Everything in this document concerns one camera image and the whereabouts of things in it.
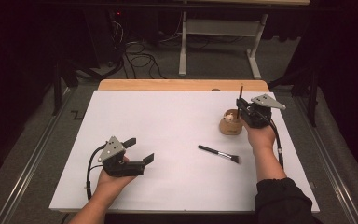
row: white metal stand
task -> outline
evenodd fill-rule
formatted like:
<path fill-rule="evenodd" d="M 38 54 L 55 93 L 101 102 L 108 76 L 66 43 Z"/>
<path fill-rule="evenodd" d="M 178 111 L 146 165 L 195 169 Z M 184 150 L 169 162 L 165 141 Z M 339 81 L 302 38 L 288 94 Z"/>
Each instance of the white metal stand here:
<path fill-rule="evenodd" d="M 260 43 L 261 35 L 266 26 L 268 14 L 263 14 L 261 21 L 217 21 L 187 19 L 187 12 L 183 13 L 182 47 L 179 61 L 179 76 L 186 76 L 186 36 L 193 35 L 234 35 L 254 36 L 255 42 L 252 49 L 246 50 L 249 64 L 251 65 L 254 79 L 261 79 L 255 60 L 255 53 Z"/>

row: gray gripper bracket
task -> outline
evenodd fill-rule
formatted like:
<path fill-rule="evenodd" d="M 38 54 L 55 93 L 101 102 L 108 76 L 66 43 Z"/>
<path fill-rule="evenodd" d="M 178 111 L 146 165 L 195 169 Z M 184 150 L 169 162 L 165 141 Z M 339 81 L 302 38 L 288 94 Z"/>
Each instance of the gray gripper bracket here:
<path fill-rule="evenodd" d="M 109 141 L 106 143 L 103 152 L 101 153 L 100 158 L 98 159 L 99 162 L 103 162 L 118 153 L 124 151 L 126 148 L 121 144 L 120 141 L 117 140 L 115 136 L 112 136 Z"/>
<path fill-rule="evenodd" d="M 284 110 L 286 109 L 285 105 L 282 105 L 278 101 L 276 101 L 274 98 L 268 96 L 267 94 L 256 96 L 251 99 L 252 102 L 254 102 L 257 105 L 265 106 L 265 107 L 272 107 Z"/>

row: wire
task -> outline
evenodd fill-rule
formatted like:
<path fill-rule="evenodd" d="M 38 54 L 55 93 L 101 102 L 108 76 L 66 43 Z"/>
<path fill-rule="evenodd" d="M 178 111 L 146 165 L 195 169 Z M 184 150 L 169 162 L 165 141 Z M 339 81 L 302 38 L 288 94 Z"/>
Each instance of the wire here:
<path fill-rule="evenodd" d="M 263 120 L 265 120 L 269 126 L 271 126 L 272 128 L 272 131 L 274 131 L 275 133 L 275 137 L 277 139 L 277 151 L 278 151 L 278 160 L 279 160 L 279 164 L 281 165 L 281 167 L 283 168 L 283 152 L 282 152 L 282 147 L 281 147 L 281 139 L 279 137 L 279 134 L 278 134 L 278 129 L 274 123 L 274 121 L 271 119 L 271 120 L 268 120 L 262 113 L 260 113 L 259 111 L 257 110 L 253 110 L 258 116 L 260 116 Z"/>
<path fill-rule="evenodd" d="M 101 149 L 104 149 L 104 147 L 106 146 L 107 143 L 105 143 L 104 145 L 98 147 L 97 149 L 95 149 L 95 151 L 92 153 L 91 157 L 89 158 L 89 166 L 87 167 L 87 177 L 86 177 L 86 191 L 87 191 L 87 198 L 90 200 L 91 199 L 91 182 L 90 182 L 90 171 L 93 168 L 91 167 L 92 164 L 92 160 L 94 159 L 95 154 L 97 154 L 97 152 L 99 152 Z"/>
<path fill-rule="evenodd" d="M 72 63 L 74 64 L 75 66 L 79 67 L 79 69 L 83 72 L 85 72 L 86 74 L 90 75 L 91 77 L 85 77 L 83 75 L 80 75 L 78 73 L 76 73 L 76 76 L 77 77 L 81 77 L 81 78 L 84 78 L 84 79 L 88 79 L 88 80 L 92 80 L 94 78 L 98 79 L 98 80 L 104 80 L 106 79 L 107 77 L 109 76 L 112 76 L 113 74 L 115 74 L 116 72 L 118 72 L 124 65 L 124 60 L 123 58 L 120 58 L 117 62 L 117 65 L 114 69 L 110 70 L 109 72 L 105 73 L 105 74 L 99 74 L 93 70 L 91 70 L 90 68 L 86 68 L 86 67 L 83 67 L 81 64 L 79 63 L 76 63 L 74 61 L 68 61 L 69 63 Z"/>
<path fill-rule="evenodd" d="M 182 23 L 182 19 L 183 19 L 183 12 L 180 14 L 179 22 L 178 22 L 178 25 L 176 26 L 176 30 L 175 30 L 175 32 L 173 33 L 173 35 L 172 35 L 171 37 L 167 38 L 167 39 L 159 40 L 159 43 L 167 42 L 167 41 L 176 39 L 176 38 L 179 37 L 179 36 L 182 36 L 182 35 L 179 35 L 179 34 L 178 34 L 179 28 L 180 28 L 180 24 Z"/>
<path fill-rule="evenodd" d="M 132 46 L 141 46 L 141 49 L 133 51 L 133 52 L 129 52 L 128 49 Z M 152 76 L 152 69 L 154 66 L 156 66 L 156 68 L 158 69 L 158 75 L 164 79 L 167 79 L 165 76 L 163 76 L 161 74 L 161 70 L 159 69 L 156 58 L 151 54 L 143 53 L 144 50 L 145 50 L 145 46 L 140 42 L 130 42 L 127 44 L 125 56 L 126 56 L 128 63 L 131 66 L 131 70 L 133 72 L 134 78 L 135 79 L 137 78 L 136 72 L 135 72 L 135 67 L 146 67 L 151 64 L 149 67 L 149 71 L 148 71 L 150 78 L 155 79 Z M 146 59 L 146 62 L 141 63 L 141 64 L 135 64 L 135 61 L 137 61 L 139 59 Z"/>
<path fill-rule="evenodd" d="M 62 220 L 61 220 L 61 224 L 65 223 L 65 220 L 68 218 L 69 213 L 65 214 L 65 216 L 63 216 Z"/>
<path fill-rule="evenodd" d="M 92 170 L 92 169 L 94 169 L 94 168 L 97 168 L 97 167 L 101 167 L 101 166 L 103 166 L 103 165 L 96 165 L 96 166 L 93 166 L 93 167 L 91 167 L 91 168 L 90 168 L 90 170 Z"/>
<path fill-rule="evenodd" d="M 126 66 L 124 66 L 124 64 L 123 64 L 123 70 L 124 70 L 124 74 L 126 74 L 126 79 L 129 79 L 129 74 L 127 73 L 127 69 Z"/>
<path fill-rule="evenodd" d="M 112 21 L 112 23 L 115 24 L 117 28 L 116 28 L 116 31 L 115 31 L 115 36 L 111 36 L 111 37 L 112 37 L 113 41 L 116 42 L 115 37 L 117 35 L 118 28 L 120 28 L 121 36 L 120 36 L 120 41 L 118 41 L 118 44 L 121 44 L 121 42 L 123 41 L 123 37 L 124 37 L 124 29 L 123 29 L 123 27 L 121 26 L 120 23 L 118 23 L 116 21 Z"/>
<path fill-rule="evenodd" d="M 190 35 L 189 37 L 191 37 L 192 39 L 195 39 L 196 42 L 200 42 L 200 40 L 197 40 L 197 37 L 200 37 L 200 36 L 194 36 L 194 35 Z M 205 47 L 207 47 L 209 44 L 210 44 L 210 39 L 209 38 L 203 38 L 202 40 L 206 40 L 206 43 L 204 45 L 202 45 L 201 47 L 192 47 L 190 45 L 186 45 L 188 48 L 190 49 L 203 49 Z"/>

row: white paper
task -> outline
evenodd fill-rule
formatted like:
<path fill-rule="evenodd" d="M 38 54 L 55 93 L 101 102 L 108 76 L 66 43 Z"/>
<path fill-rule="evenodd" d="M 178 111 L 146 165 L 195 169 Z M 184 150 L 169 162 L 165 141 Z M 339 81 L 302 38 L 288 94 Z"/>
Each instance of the white paper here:
<path fill-rule="evenodd" d="M 252 97 L 265 92 L 244 92 Z M 127 149 L 131 161 L 155 153 L 145 173 L 132 181 L 110 207 L 118 212 L 246 212 L 255 210 L 256 175 L 247 132 L 228 136 L 219 122 L 236 108 L 237 92 L 229 91 L 96 91 L 79 130 L 50 209 L 76 211 L 87 203 L 84 189 L 92 152 L 111 136 L 124 142 L 136 137 Z M 282 142 L 287 175 L 313 201 L 282 114 L 272 109 Z M 241 157 L 241 165 L 198 145 Z M 98 165 L 98 155 L 93 165 Z M 101 168 L 91 171 L 92 191 Z"/>

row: metal rail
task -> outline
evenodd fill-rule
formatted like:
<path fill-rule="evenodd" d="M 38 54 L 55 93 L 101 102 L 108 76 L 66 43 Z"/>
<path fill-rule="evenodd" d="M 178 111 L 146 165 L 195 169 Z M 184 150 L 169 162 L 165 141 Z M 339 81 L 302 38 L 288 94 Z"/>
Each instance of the metal rail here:
<path fill-rule="evenodd" d="M 337 195 L 339 202 L 341 203 L 341 207 L 345 212 L 345 215 L 348 218 L 348 221 L 352 224 L 358 224 L 358 211 L 356 206 L 353 203 L 351 195 L 347 189 L 347 186 L 343 182 L 342 178 L 340 177 L 338 170 L 333 163 L 324 142 L 319 135 L 316 128 L 314 128 L 311 124 L 309 119 L 307 118 L 307 106 L 305 102 L 300 97 L 294 97 L 295 104 L 301 110 L 301 116 L 306 121 L 308 128 L 312 134 L 313 139 L 318 148 L 318 154 L 320 158 L 323 160 L 323 166 L 326 171 L 328 178 L 333 186 L 333 189 Z"/>
<path fill-rule="evenodd" d="M 63 105 L 57 115 L 53 116 L 50 121 L 48 122 L 47 128 L 44 130 L 42 136 L 37 143 L 33 154 L 31 155 L 30 159 L 28 160 L 27 164 L 25 165 L 22 173 L 17 180 L 16 185 L 14 186 L 13 190 L 11 191 L 10 195 L 7 198 L 5 205 L 3 206 L 0 212 L 0 224 L 9 223 L 11 217 L 13 216 L 16 208 L 22 198 L 22 195 L 26 191 L 31 179 L 34 175 L 34 172 L 41 161 L 43 154 L 45 153 L 45 145 L 54 130 L 55 125 L 57 124 L 58 119 L 60 118 L 64 106 L 68 103 L 69 98 L 72 96 L 73 92 L 69 91 L 69 88 L 66 89 L 65 93 L 63 94 Z"/>

